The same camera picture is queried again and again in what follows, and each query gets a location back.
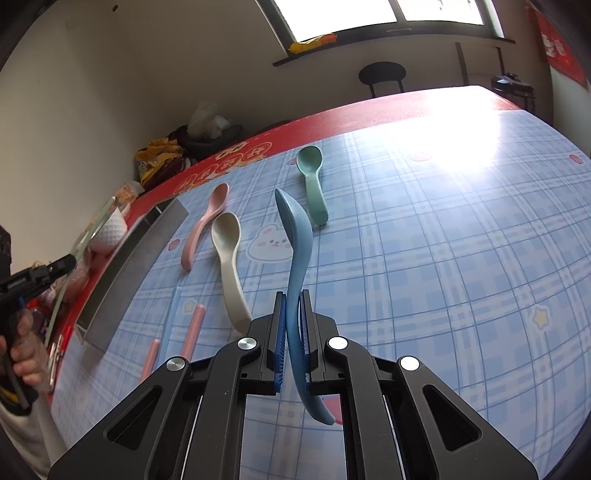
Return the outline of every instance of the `hand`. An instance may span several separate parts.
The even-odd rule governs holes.
[[[39,392],[47,390],[49,372],[47,371],[47,351],[39,337],[31,330],[33,314],[23,310],[17,325],[17,339],[10,350],[14,361],[14,373]],[[0,355],[6,353],[6,339],[0,336]]]

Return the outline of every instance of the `metal bolt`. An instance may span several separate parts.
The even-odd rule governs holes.
[[[240,350],[252,350],[256,347],[256,340],[250,337],[244,337],[238,340],[238,348]]]
[[[184,358],[180,358],[179,356],[171,358],[168,362],[166,362],[166,368],[168,368],[171,372],[182,370],[184,368]]]
[[[418,360],[413,356],[404,356],[400,359],[400,366],[405,370],[413,371],[419,366]]]
[[[343,348],[347,348],[349,342],[343,337],[332,337],[329,340],[329,347],[334,348],[335,350],[342,350]]]

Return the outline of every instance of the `finger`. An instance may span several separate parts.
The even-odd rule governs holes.
[[[22,378],[22,381],[24,381],[27,385],[37,388],[43,383],[43,376],[39,372],[36,372],[25,375]]]
[[[15,362],[21,362],[35,355],[35,347],[37,346],[37,338],[35,334],[30,332],[29,335],[20,337],[10,350],[10,356]]]
[[[33,314],[30,310],[23,310],[21,318],[18,321],[17,332],[22,337],[28,334],[33,328]]]
[[[25,375],[41,372],[41,365],[35,360],[34,358],[30,358],[29,360],[24,360],[17,364],[14,364],[14,372],[19,377],[24,377]]]

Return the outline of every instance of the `white spoon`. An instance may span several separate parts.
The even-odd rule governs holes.
[[[248,333],[252,314],[240,286],[236,270],[236,255],[240,245],[240,222],[232,212],[218,216],[212,225],[213,246],[220,257],[223,299],[228,318],[234,328],[243,335]]]

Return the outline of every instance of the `chair backrest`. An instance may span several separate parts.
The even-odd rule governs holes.
[[[404,67],[393,61],[377,61],[363,67],[359,72],[359,81],[369,86],[372,98],[375,98],[374,85],[380,82],[398,82],[400,92],[404,92],[402,80],[405,77]]]

